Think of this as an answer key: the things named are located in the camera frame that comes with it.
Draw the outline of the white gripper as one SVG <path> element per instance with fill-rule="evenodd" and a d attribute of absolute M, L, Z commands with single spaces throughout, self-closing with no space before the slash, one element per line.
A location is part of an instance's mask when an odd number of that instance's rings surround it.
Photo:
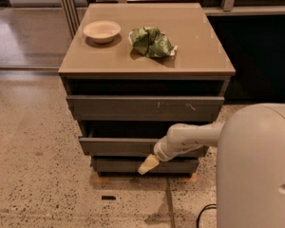
<path fill-rule="evenodd" d="M 154 145 L 154 154 L 150 154 L 141 164 L 138 172 L 141 175 L 149 172 L 161 162 L 169 162 L 178 156 L 182 151 L 181 139 L 164 136 Z"/>

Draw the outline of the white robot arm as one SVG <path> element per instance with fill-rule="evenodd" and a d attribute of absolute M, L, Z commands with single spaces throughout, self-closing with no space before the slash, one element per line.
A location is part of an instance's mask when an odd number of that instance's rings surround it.
<path fill-rule="evenodd" d="M 176 123 L 139 173 L 203 146 L 218 149 L 217 227 L 285 228 L 285 104 L 248 105 L 221 123 Z"/>

